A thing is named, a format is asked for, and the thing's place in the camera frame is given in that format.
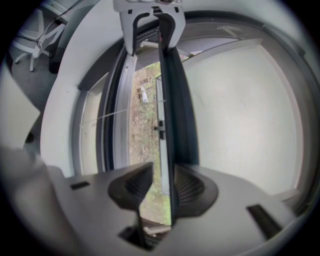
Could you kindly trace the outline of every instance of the wire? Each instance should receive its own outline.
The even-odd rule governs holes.
[[[40,35],[38,37],[38,39],[36,40],[36,45],[41,49],[42,45],[39,42],[40,38],[47,32],[47,30],[51,27],[51,25],[57,20],[59,19],[61,16],[65,15],[67,12],[69,12],[72,8],[74,8],[75,6],[77,6],[78,4],[80,4],[83,0],[78,0],[76,1],[73,5],[71,5],[66,11],[64,11],[63,13],[61,13],[58,17],[56,17],[53,21],[51,21],[51,23],[49,24],[49,26],[46,27],[45,31],[42,33],[42,35]]]
[[[16,35],[15,37],[16,38],[22,38],[22,39],[25,39],[25,40],[28,40],[28,41],[32,41],[32,42],[36,42],[37,41],[35,39],[31,39],[31,38],[25,37],[23,35]]]
[[[83,122],[83,123],[80,123],[80,128],[82,128],[84,125],[89,124],[89,123],[91,123],[91,122],[94,122],[94,121],[97,121],[97,120],[99,120],[99,119],[106,118],[106,117],[109,117],[109,116],[113,116],[113,115],[115,115],[115,114],[119,114],[119,113],[122,113],[122,112],[126,112],[126,111],[128,111],[128,110],[132,110],[132,109],[139,108],[139,107],[144,107],[145,105],[157,104],[157,103],[165,103],[165,102],[166,102],[165,99],[164,99],[164,100],[158,100],[158,101],[151,101],[151,102],[147,102],[147,103],[135,105],[135,106],[132,106],[132,107],[123,109],[123,110],[119,110],[119,111],[116,111],[116,112],[112,112],[112,113],[110,113],[110,114],[105,114],[105,115],[99,116],[98,118],[91,119],[91,120],[89,120],[89,121],[85,121],[85,122]]]

